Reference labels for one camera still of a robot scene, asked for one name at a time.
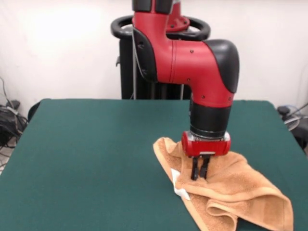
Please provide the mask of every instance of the black joint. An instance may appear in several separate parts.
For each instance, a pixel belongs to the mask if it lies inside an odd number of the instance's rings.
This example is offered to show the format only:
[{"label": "black joint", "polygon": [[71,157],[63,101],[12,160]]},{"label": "black joint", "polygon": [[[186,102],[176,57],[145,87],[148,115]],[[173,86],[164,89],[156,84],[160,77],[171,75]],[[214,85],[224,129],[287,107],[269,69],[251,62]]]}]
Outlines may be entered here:
[{"label": "black joint", "polygon": [[198,179],[199,176],[199,169],[198,169],[198,157],[193,157],[192,158],[192,175],[191,179],[196,180]]},{"label": "black joint", "polygon": [[207,107],[191,104],[191,132],[198,137],[219,139],[225,135],[230,117],[229,107]]},{"label": "black joint", "polygon": [[148,82],[157,82],[155,54],[150,40],[141,31],[133,28],[133,46],[141,76]]},{"label": "black joint", "polygon": [[133,11],[151,12],[152,0],[133,0]]},{"label": "black joint", "polygon": [[222,39],[204,40],[212,51],[225,87],[236,93],[239,81],[240,59],[236,46]]},{"label": "black joint", "polygon": [[171,14],[173,0],[156,0],[156,13]]}]

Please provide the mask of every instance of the green felt surface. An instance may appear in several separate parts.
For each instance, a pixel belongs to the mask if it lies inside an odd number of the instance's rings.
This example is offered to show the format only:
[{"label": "green felt surface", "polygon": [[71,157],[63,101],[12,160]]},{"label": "green felt surface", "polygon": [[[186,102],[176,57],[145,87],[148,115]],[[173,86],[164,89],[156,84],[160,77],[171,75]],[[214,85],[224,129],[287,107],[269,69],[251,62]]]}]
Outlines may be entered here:
[{"label": "green felt surface", "polygon": [[[198,230],[152,144],[180,140],[188,101],[44,100],[0,176],[1,231]],[[268,102],[236,101],[231,149],[307,230],[308,161]],[[239,231],[264,230],[239,221]]]}]

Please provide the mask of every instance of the red joint housing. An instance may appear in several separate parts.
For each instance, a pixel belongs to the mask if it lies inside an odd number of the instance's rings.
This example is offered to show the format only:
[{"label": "red joint housing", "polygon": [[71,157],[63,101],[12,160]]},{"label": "red joint housing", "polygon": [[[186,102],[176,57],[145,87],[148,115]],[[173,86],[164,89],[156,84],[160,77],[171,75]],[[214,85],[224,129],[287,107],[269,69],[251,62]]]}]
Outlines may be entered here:
[{"label": "red joint housing", "polygon": [[173,4],[172,12],[169,15],[167,32],[179,32],[187,30],[190,20],[181,16],[181,2]]}]

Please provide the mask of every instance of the black handle ring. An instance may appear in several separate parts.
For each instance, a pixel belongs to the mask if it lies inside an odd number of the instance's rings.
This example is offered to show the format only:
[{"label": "black handle ring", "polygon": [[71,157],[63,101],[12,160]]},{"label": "black handle ring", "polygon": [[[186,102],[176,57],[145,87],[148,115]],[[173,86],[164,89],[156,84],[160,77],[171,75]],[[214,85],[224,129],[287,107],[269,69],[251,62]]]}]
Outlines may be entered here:
[{"label": "black handle ring", "polygon": [[[115,19],[111,23],[111,34],[118,39],[132,40],[131,32],[122,29],[122,27],[132,24],[132,15],[123,16]],[[202,41],[208,39],[211,33],[210,26],[199,19],[187,17],[190,20],[190,26],[199,29],[197,32],[168,32],[169,39],[181,39],[188,41]]]}]

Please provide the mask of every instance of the white wall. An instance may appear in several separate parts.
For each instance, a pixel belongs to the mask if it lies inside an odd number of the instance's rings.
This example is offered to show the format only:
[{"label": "white wall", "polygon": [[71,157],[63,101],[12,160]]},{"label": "white wall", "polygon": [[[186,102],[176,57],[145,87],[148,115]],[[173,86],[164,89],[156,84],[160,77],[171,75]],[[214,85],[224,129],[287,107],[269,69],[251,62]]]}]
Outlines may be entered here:
[{"label": "white wall", "polygon": [[[236,99],[308,100],[308,1],[182,0],[182,12],[208,22],[211,38],[237,45]],[[1,0],[0,75],[9,97],[24,114],[42,98],[119,99],[110,23],[128,14],[131,0]]]}]

